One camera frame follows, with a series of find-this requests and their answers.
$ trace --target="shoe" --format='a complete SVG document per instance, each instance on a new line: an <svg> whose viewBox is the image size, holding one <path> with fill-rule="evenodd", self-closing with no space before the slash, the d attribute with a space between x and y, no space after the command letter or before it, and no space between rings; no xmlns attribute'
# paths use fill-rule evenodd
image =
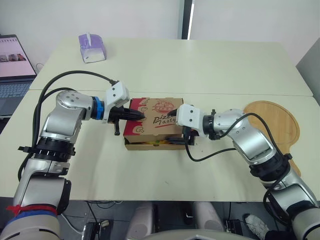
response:
<svg viewBox="0 0 320 240"><path fill-rule="evenodd" d="M260 240L265 240L267 232L270 231L267 225L259 217L252 214L245 214L243 218L250 231Z"/></svg>

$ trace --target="round wooden board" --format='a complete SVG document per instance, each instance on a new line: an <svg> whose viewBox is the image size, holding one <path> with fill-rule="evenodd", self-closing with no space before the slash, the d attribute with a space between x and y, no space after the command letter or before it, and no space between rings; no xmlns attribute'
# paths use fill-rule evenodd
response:
<svg viewBox="0 0 320 240"><path fill-rule="evenodd" d="M290 152L290 147L297 142L300 136L300 128L295 117L284 107L271 101L254 101L248 104L245 113L256 113L261 116L269 126L274 141L283 154ZM268 136L264 125L254 116L248 117L251 125ZM291 159L290 164L295 172L301 176L298 166Z"/></svg>

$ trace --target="white wall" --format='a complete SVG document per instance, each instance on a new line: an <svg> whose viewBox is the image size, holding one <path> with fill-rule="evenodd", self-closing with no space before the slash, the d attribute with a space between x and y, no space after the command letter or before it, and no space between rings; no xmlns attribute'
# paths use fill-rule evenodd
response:
<svg viewBox="0 0 320 240"><path fill-rule="evenodd" d="M63 37L85 32L176 39L182 14L182 0L0 0L0 34L16 34L35 65L44 64Z"/></svg>
<svg viewBox="0 0 320 240"><path fill-rule="evenodd" d="M281 42L296 65L320 37L319 0L195 0L190 39Z"/></svg>

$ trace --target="cable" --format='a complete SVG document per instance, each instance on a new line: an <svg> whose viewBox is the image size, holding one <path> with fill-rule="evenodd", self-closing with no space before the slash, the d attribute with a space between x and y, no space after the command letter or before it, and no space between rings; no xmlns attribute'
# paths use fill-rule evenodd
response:
<svg viewBox="0 0 320 240"><path fill-rule="evenodd" d="M274 147L276 148L276 150L280 153L280 155L283 157L284 155L282 154L282 152L281 152L280 149L278 148L278 146L277 146L277 144L276 144L276 142L275 142L275 140L274 140L274 137L273 137L272 134L271 134L270 128L268 127L267 123L265 122L265 120L264 120L262 117L260 117L258 114L254 113L254 112L249 112L249 113L247 113L247 114L242 115L241 117L239 117L239 118L227 129L227 131L220 136L220 138L223 138L223 137L225 137L226 135L228 135L228 133L235 127L235 125L237 125L237 123L239 123L242 119L247 118L248 116L255 116L257 119L259 119L259 120L261 121L261 123L264 125L264 127L265 127L265 129L266 129L266 131L267 131L267 133L268 133L268 135L269 135L269 137L270 137L270 140L271 140L272 144L274 145Z"/></svg>
<svg viewBox="0 0 320 240"><path fill-rule="evenodd" d="M61 213L61 217L66 221L66 223L69 225L69 227L70 227L73 231L75 231L77 234L82 235L82 231L76 229L76 228L71 224L71 222L69 221L69 219L68 219L63 213Z"/></svg>
<svg viewBox="0 0 320 240"><path fill-rule="evenodd" d="M284 157L283 153L282 153L282 152L280 151L280 149L278 148L278 146L277 146L277 144L276 144L276 141L274 140L274 137L272 136L272 133L271 133L271 131L270 131L270 128L268 127L268 125L267 125L267 123L265 122L265 120L264 120L261 116L259 116L259 115L256 114L256 113L253 113L253 112L247 113L247 114L239 117L239 118L228 128L228 130L227 130L224 134L222 134L222 135L220 136L220 138L225 137L225 136L235 127L235 125L236 125L238 122L240 122L240 121L241 121L242 119L244 119L244 118L247 118L248 116L254 116L254 117L256 117L257 119L259 119L259 120L261 121L261 123L264 125L264 127L265 127L265 129L266 129L266 131L267 131L267 133L268 133L268 135L269 135L269 137L270 137L270 140L271 140L273 146L276 148L277 152L278 152L282 157ZM274 220L277 220L279 223L281 223L281 224L283 224L283 225L285 225L285 226L287 226L288 223L285 222L285 221L283 221L283 220L281 220L278 216L276 216L276 215L273 213L271 207L267 204L267 198L268 198L268 196L271 194L271 190L274 189L276 185L278 185L278 183L288 174L289 171L290 171L290 166L288 166L288 168L286 169L286 171L279 177L279 179L277 179L277 180L271 185L271 187L268 188L268 190L265 192L265 194L264 194L264 196L263 196L263 205L264 205L265 210L273 217Z"/></svg>
<svg viewBox="0 0 320 240"><path fill-rule="evenodd" d="M236 150L234 147L233 147L233 148L226 148L226 149L222 149L222 150L216 151L216 152L214 152L214 153L212 153L212 154L210 154L210 155L208 155L208 156L205 156L205 157L203 157L203 158L195 159L195 158L193 158L193 157L191 156L191 153L190 153L190 151L189 151L188 143L185 143L184 146L185 146L185 150L186 150L186 153L188 154L189 158L190 158L192 161L194 161L194 162L201 162L201 161L203 161L203 160L206 160L206 159L208 159L208 158L213 157L214 155L221 154L221 153L224 153L224 152L227 152L227 151Z"/></svg>
<svg viewBox="0 0 320 240"><path fill-rule="evenodd" d="M43 88L43 90L41 91L41 94L39 96L38 99L38 103L34 109L34 113L33 113L33 122L32 122L32 148L35 148L37 145L37 140L39 137L39 130L40 130L40 117L41 117L41 106L42 103L44 102L45 99L47 99L50 95L52 95L53 93L57 92L57 91L61 91L61 90L72 90L74 91L72 88L68 88L68 87L60 87L57 89L52 90L51 92L49 92L48 94L46 94L47 90L49 89L49 87L58 79L70 75L70 74L88 74L88 75L93 75L102 79L107 80L112 86L115 85L116 83L118 83L119 81L116 80L112 80L106 76L103 76L101 74L92 72L92 71L83 71L83 70L73 70L73 71L66 71L63 72L57 76L55 76L54 78L52 78ZM22 176L22 171L25 168L25 166L27 165L28 159L30 159L33 156L32 153L29 153L25 159L22 161L20 168L18 170L18 180L20 181L21 176Z"/></svg>
<svg viewBox="0 0 320 240"><path fill-rule="evenodd" d="M89 209L90 209L90 212L92 213L92 216L93 216L96 224L98 224L98 226L99 226L99 223L98 223L98 220L97 220L97 218L96 218L96 215L94 214L94 211L92 211L92 208L91 208L89 202L88 202L88 201L85 201L85 202L86 202L86 204L88 205L88 207L89 207ZM96 234L98 235L98 240L100 240L100 234L99 234L99 232L96 232Z"/></svg>
<svg viewBox="0 0 320 240"><path fill-rule="evenodd" d="M72 88L69 88L69 87L59 87L59 88L56 88L52 91L50 91L49 93L47 93L43 99L42 99L42 103L44 102L44 100L46 100L49 96L51 96L52 94L56 93L56 92L59 92L59 91L62 91L62 90L70 90L70 91L74 91ZM37 112L37 107L38 107L38 104L35 106L35 109L34 109L34 112L33 112L33 120L32 120L32 144L33 142L37 142L37 139L38 139L38 136L36 137L35 139L35 125L36 125L36 112ZM33 153L28 153L28 155L25 157L25 159L23 160L23 162L21 163L20 167L19 167L19 170L18 170L18 180L20 181L21 179L21 176L22 176L22 171L23 169L25 168L25 166L27 165L27 162L28 162L28 159L32 158L33 156Z"/></svg>
<svg viewBox="0 0 320 240"><path fill-rule="evenodd" d="M101 208L101 209L110 209L110 208L112 208L114 205L116 205L116 203L113 203L111 206L108 206L108 207L100 206L99 203L96 203L96 205L97 205L98 208Z"/></svg>
<svg viewBox="0 0 320 240"><path fill-rule="evenodd" d="M273 219L273 221L274 221L274 224L275 224L276 229L277 229L278 231L280 231L280 230L279 230L279 227L278 227L278 224L277 224L277 221L276 221L275 219Z"/></svg>
<svg viewBox="0 0 320 240"><path fill-rule="evenodd" d="M87 201L88 203L90 203L90 204L109 204L109 203L111 203L111 202L113 202L113 201Z"/></svg>
<svg viewBox="0 0 320 240"><path fill-rule="evenodd" d="M290 223L280 219L278 216L276 216L273 213L271 207L267 203L267 198L271 194L271 190L273 190L275 188L275 186L281 182L281 180L288 174L289 171L290 171L290 165L288 165L288 167L286 168L284 173L271 185L271 187L269 187L267 189L267 191L265 192L265 194L263 196L263 205L264 205L265 210L271 215L271 217L273 217L273 219L277 220L279 223L281 223L284 226L288 226Z"/></svg>
<svg viewBox="0 0 320 240"><path fill-rule="evenodd" d="M35 130L34 130L34 142L32 143L32 147L35 147L37 144L37 138L39 136L39 129L40 129L40 114L41 114L41 105L43 102L43 98L47 92L47 90L49 89L49 87L58 79L67 76L67 75L71 75L71 74L88 74L88 75L93 75L102 79L107 80L112 86L115 85L118 81L114 81L106 76L103 76L101 74L92 72L92 71L83 71L83 70L74 70L74 71L66 71L63 72L57 76L55 76L54 78L52 78L43 88L43 90L41 91L41 94L39 96L39 100L38 100L38 104L37 104L37 108L36 108L36 118L35 118Z"/></svg>
<svg viewBox="0 0 320 240"><path fill-rule="evenodd" d="M272 133L270 131L270 128L268 127L267 123L264 121L264 119L262 117L260 117L258 114L256 113L253 113L253 112L250 112L250 113L247 113L241 117L239 117L228 129L225 133L223 133L222 135L220 135L220 138L223 138L225 137L226 135L228 135L228 133L235 127L235 125L237 125L237 123L239 123L242 119L244 118L247 118L248 116L254 116L256 117L257 119L259 119L261 121L261 123L264 125L269 137L270 137L270 140L273 144L273 146L276 148L277 152L282 156L284 157L283 153L280 151L280 149L278 148L277 144L276 144L276 141L274 140L274 137L272 136ZM216 154L219 154L219 153L222 153L222 152L225 152L225 151L231 151L231 150L236 150L235 148L227 148L227 149L223 149L221 151L218 151L218 152L215 152L211 155L208 155L206 157L203 157L201 159L194 159L191 154L190 154L190 151L189 151L189 147L188 147L188 144L185 143L185 149L186 149L186 152L189 156L189 158L191 158L191 160L195 161L195 162L200 162L200 161L203 161L205 159L208 159ZM278 216L276 216L271 207L267 204L267 198L268 196L271 194L271 190L273 190L275 188L275 186L284 178L284 176L286 176L288 174L288 172L290 171L290 165L287 167L286 171L279 177L279 179L277 179L272 185L270 188L268 188L268 190L265 192L264 196L263 196L263 205L264 205L264 208L266 209L266 211L273 217L273 219L277 220L279 223L283 224L284 226L288 226L288 222L286 221L283 221L281 220Z"/></svg>
<svg viewBox="0 0 320 240"><path fill-rule="evenodd" d="M228 216L228 221L230 220L230 216L231 216L231 202L229 203L229 216Z"/></svg>

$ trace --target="blue joint ring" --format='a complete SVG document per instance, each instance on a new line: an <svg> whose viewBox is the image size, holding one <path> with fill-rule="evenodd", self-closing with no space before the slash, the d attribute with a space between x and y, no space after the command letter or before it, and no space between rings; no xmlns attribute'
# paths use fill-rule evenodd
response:
<svg viewBox="0 0 320 240"><path fill-rule="evenodd" d="M94 97L96 100L96 120L101 120L102 114L105 111L105 108L102 106L101 101L97 96Z"/></svg>

